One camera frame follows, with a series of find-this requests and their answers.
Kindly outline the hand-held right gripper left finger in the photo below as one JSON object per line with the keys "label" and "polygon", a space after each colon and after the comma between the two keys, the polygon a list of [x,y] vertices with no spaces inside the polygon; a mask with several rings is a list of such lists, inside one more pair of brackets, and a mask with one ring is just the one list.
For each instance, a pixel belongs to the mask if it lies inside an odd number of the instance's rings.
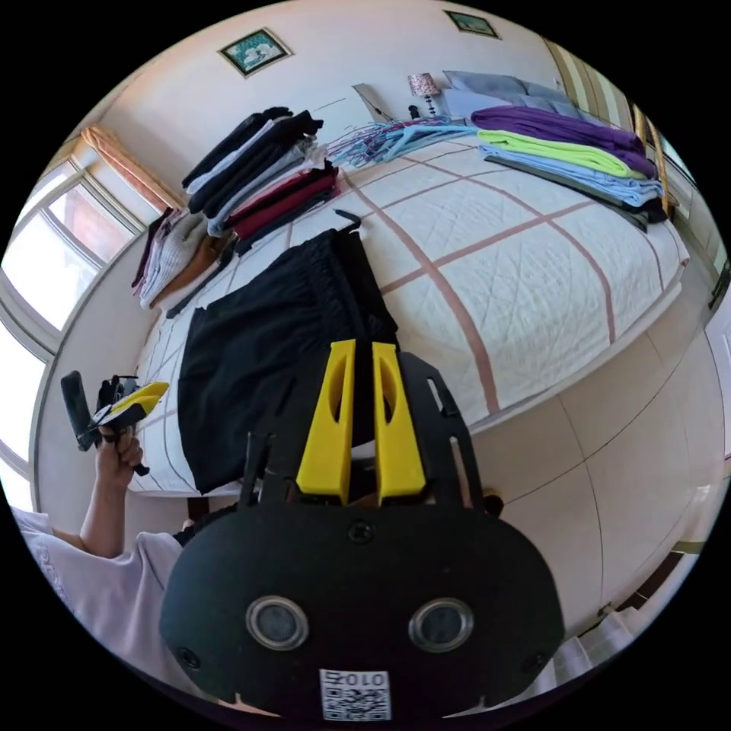
{"label": "hand-held right gripper left finger", "polygon": [[356,341],[330,345],[296,483],[306,497],[346,505],[354,422]]}

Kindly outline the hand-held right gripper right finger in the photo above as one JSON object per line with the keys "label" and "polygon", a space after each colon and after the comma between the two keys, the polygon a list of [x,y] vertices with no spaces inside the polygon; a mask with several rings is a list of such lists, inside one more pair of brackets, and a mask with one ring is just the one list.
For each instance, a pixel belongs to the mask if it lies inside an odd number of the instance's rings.
{"label": "hand-held right gripper right finger", "polygon": [[384,506],[420,496],[426,476],[395,346],[374,342],[372,368],[377,501]]}

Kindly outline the person's left hand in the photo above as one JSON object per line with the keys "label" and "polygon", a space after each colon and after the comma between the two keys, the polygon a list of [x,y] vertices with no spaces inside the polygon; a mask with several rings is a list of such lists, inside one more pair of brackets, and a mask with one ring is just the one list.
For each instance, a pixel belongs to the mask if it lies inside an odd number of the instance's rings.
{"label": "person's left hand", "polygon": [[131,429],[116,434],[104,427],[96,450],[94,487],[107,493],[126,492],[142,456],[142,447]]}

